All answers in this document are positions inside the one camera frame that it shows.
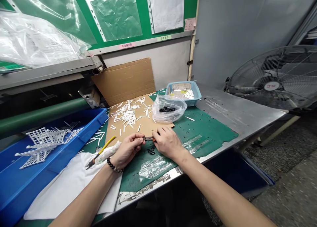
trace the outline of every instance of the fan guard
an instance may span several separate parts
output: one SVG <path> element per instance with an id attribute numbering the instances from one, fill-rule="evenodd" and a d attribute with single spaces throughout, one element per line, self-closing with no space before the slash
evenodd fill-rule
<path id="1" fill-rule="evenodd" d="M 225 91 L 268 107 L 293 110 L 317 100 L 317 46 L 277 48 L 246 62 Z"/>

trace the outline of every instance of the white towel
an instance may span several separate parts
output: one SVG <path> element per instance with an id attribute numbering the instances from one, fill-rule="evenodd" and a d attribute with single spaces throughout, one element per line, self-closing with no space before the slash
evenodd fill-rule
<path id="1" fill-rule="evenodd" d="M 106 148 L 104 152 L 112 155 L 120 142 Z M 30 208 L 24 214 L 25 220 L 55 219 L 88 185 L 93 177 L 107 162 L 95 164 L 86 169 L 86 164 L 97 153 L 79 153 L 68 165 L 37 195 Z M 117 203 L 122 174 L 112 184 L 97 214 L 113 212 Z"/>

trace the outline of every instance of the blue plastic basket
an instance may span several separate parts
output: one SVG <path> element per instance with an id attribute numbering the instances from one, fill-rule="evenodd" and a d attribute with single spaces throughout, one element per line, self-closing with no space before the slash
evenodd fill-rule
<path id="1" fill-rule="evenodd" d="M 20 169 L 29 159 L 14 156 L 26 152 L 26 146 L 33 142 L 25 137 L 0 152 L 0 225 L 13 226 L 25 214 L 40 191 L 57 175 L 78 153 L 96 130 L 108 119 L 107 109 L 91 109 L 52 121 L 43 127 L 62 127 L 67 123 L 80 121 L 74 129 L 83 129 L 64 145 L 57 146 L 45 162 Z"/>
<path id="2" fill-rule="evenodd" d="M 192 92 L 194 94 L 194 99 L 184 99 L 184 101 L 186 102 L 188 107 L 193 107 L 196 105 L 197 100 L 201 99 L 201 93 L 199 91 L 199 88 L 197 86 L 197 84 L 195 82 L 192 81 L 182 81 L 182 82 L 174 82 L 174 83 L 169 83 L 166 87 L 166 92 L 165 95 L 169 95 L 168 94 L 168 90 L 170 88 L 170 91 L 172 91 L 172 85 L 173 84 L 177 84 L 177 83 L 190 83 L 192 85 Z"/>

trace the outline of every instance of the black bead bracelet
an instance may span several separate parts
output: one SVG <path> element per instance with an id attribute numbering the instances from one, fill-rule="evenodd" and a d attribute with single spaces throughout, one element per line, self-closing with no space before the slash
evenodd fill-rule
<path id="1" fill-rule="evenodd" d="M 117 173 L 122 173 L 122 169 L 117 169 L 111 162 L 110 162 L 110 158 L 107 158 L 107 163 L 110 166 L 110 168 L 112 168 L 114 171 L 116 171 Z"/>

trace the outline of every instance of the forearm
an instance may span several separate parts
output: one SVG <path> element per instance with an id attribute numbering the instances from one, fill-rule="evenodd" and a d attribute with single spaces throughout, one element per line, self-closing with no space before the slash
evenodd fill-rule
<path id="1" fill-rule="evenodd" d="M 50 226 L 90 226 L 103 199 L 117 177 L 118 174 L 109 165 L 105 164 Z"/>
<path id="2" fill-rule="evenodd" d="M 175 162 L 203 193 L 225 226 L 275 226 L 256 207 L 199 163 L 188 151 L 184 151 Z"/>

